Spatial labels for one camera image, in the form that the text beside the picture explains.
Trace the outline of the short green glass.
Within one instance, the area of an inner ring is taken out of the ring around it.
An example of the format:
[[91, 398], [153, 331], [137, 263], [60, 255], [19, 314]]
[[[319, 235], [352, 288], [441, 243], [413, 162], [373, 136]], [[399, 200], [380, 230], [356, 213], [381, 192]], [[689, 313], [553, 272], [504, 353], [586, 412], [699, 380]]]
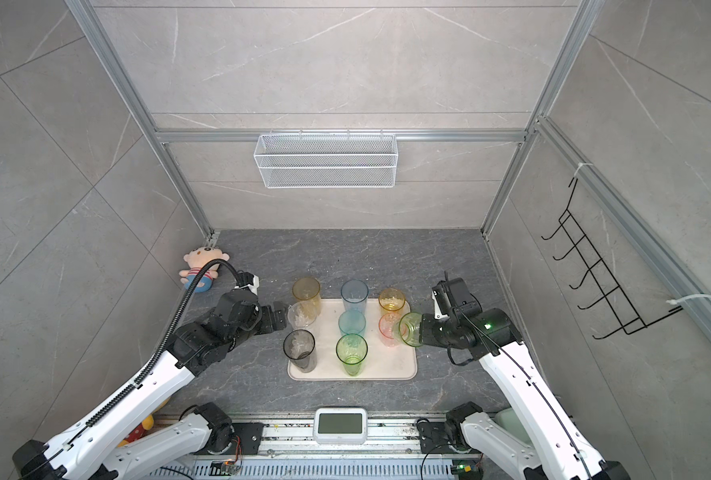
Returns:
[[421, 347], [421, 322], [423, 316], [417, 312], [409, 312], [397, 323], [397, 339], [401, 340], [405, 345], [413, 348]]

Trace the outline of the clear transparent glass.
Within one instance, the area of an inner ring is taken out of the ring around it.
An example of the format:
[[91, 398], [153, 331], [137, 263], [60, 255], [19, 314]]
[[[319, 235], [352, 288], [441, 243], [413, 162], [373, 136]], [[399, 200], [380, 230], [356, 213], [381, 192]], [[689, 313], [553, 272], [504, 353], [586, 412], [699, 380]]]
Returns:
[[287, 310], [287, 319], [294, 329], [305, 329], [311, 326], [320, 314], [319, 306], [311, 301], [299, 301]]

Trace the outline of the dark grey smoked glass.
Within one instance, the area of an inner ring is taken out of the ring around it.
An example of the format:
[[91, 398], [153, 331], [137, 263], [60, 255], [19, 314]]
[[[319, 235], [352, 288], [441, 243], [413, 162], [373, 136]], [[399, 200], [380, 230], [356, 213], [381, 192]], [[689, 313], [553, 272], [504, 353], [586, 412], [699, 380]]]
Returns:
[[317, 366], [314, 335], [304, 329], [290, 332], [283, 341], [283, 353], [300, 372], [309, 373]]

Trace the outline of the short yellow glass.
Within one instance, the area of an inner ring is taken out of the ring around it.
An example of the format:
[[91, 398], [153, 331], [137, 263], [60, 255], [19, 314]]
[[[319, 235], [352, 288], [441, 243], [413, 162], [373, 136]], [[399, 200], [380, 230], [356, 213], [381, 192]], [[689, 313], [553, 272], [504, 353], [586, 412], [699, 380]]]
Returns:
[[379, 293], [379, 306], [384, 312], [397, 313], [405, 308], [405, 303], [405, 294], [397, 288], [385, 288]]

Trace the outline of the pink glass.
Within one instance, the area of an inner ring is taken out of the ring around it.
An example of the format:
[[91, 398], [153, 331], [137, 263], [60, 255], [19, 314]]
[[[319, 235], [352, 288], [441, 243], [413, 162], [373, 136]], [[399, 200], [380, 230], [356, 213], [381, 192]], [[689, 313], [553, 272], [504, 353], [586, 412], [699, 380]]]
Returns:
[[393, 348], [401, 344], [401, 336], [395, 334], [395, 327], [401, 321], [401, 314], [397, 312], [389, 312], [379, 319], [379, 339], [383, 345]]

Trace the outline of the tall amber yellow glass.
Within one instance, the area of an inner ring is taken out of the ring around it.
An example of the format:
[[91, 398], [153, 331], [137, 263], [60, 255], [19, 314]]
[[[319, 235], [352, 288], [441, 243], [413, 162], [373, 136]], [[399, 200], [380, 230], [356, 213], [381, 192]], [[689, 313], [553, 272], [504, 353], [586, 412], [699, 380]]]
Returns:
[[292, 295], [301, 311], [309, 318], [317, 318], [321, 312], [320, 283], [314, 277], [303, 277], [292, 286]]

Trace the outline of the beige plastic tray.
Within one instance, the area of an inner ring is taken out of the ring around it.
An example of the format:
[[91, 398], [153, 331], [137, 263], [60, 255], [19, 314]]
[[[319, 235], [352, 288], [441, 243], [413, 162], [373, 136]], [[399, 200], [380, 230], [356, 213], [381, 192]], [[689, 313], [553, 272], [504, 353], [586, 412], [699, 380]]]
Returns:
[[344, 312], [341, 299], [321, 300], [322, 311], [317, 320], [307, 327], [315, 337], [316, 366], [311, 372], [302, 372], [290, 360], [287, 361], [287, 374], [296, 381], [403, 381], [417, 375], [417, 354], [415, 348], [401, 345], [388, 346], [381, 340], [379, 320], [385, 312], [379, 306], [379, 300], [367, 300], [365, 320], [367, 328], [363, 337], [369, 346], [367, 357], [361, 362], [357, 376], [349, 375], [344, 364], [338, 359], [335, 346], [340, 338], [338, 318]]

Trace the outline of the teal glass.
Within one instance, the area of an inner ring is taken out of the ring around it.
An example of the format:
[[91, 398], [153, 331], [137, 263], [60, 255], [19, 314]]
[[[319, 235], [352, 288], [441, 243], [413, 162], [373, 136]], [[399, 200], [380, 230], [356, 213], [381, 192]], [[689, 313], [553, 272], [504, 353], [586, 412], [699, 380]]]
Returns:
[[365, 329], [367, 329], [367, 318], [365, 318], [365, 314], [359, 310], [345, 310], [345, 312], [339, 316], [337, 325], [341, 336], [363, 336]]

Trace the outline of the blue glass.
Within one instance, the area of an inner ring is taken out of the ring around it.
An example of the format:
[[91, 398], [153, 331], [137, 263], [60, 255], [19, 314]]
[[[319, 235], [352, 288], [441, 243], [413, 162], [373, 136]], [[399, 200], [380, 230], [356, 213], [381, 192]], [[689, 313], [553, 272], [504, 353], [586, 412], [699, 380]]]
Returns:
[[344, 282], [340, 288], [340, 296], [346, 311], [365, 314], [367, 300], [369, 300], [369, 286], [363, 280], [351, 279]]

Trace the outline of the tall green glass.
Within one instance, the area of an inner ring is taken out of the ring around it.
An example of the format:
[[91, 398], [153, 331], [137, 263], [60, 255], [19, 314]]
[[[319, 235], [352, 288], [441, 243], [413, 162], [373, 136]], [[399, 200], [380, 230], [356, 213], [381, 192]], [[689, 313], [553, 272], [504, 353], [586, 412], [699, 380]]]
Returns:
[[369, 344], [359, 334], [346, 334], [337, 341], [335, 353], [344, 371], [355, 377], [363, 370], [363, 362], [369, 354]]

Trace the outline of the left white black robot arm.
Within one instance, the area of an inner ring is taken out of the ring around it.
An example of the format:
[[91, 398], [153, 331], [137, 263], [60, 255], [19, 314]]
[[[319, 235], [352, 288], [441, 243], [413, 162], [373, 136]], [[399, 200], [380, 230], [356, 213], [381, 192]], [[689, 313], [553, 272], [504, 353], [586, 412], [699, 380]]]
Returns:
[[29, 440], [12, 456], [22, 479], [135, 479], [183, 455], [221, 454], [236, 443], [230, 417], [212, 402], [137, 442], [123, 439], [178, 390], [253, 336], [285, 330], [287, 305], [262, 305], [250, 288], [165, 335], [153, 358], [111, 398], [47, 442]]

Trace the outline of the pink bear plush toy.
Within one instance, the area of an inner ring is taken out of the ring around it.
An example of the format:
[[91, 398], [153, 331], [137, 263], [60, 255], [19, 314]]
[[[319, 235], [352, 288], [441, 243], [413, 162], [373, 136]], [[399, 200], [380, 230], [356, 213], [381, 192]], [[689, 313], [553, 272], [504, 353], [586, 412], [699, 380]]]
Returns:
[[[229, 260], [229, 255], [218, 248], [212, 247], [201, 247], [185, 254], [183, 260], [188, 265], [188, 269], [179, 271], [180, 283], [185, 289], [188, 289], [195, 276], [199, 274], [199, 271], [209, 261], [217, 258], [227, 261]], [[207, 292], [211, 288], [213, 281], [218, 277], [218, 268], [219, 266], [217, 264], [211, 266], [197, 283], [194, 290], [195, 293]]]

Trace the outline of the yellow plush toy red dress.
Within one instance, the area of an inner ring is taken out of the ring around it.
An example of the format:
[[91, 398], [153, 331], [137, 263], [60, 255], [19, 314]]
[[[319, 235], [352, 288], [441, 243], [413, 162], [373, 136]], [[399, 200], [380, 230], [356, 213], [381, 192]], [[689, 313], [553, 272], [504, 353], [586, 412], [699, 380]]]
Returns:
[[143, 438], [154, 426], [154, 414], [159, 412], [169, 402], [169, 398], [164, 400], [151, 414], [147, 415], [121, 442], [117, 447], [123, 447], [129, 443], [135, 442]]

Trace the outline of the green yellow connector board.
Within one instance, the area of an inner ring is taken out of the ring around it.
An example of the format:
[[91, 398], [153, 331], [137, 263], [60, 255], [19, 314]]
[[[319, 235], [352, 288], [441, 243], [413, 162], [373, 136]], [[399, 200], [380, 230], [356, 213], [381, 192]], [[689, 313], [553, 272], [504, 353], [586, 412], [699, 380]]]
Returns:
[[457, 480], [483, 480], [483, 468], [477, 462], [455, 462], [451, 465], [451, 473]]

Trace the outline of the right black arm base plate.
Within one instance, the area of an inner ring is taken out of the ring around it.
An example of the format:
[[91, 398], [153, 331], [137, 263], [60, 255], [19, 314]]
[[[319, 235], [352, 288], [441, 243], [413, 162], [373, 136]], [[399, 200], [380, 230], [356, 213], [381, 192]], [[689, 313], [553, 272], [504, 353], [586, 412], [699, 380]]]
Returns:
[[427, 418], [419, 418], [415, 421], [415, 428], [419, 434], [422, 454], [451, 453], [449, 436], [447, 436], [443, 422], [432, 422]]

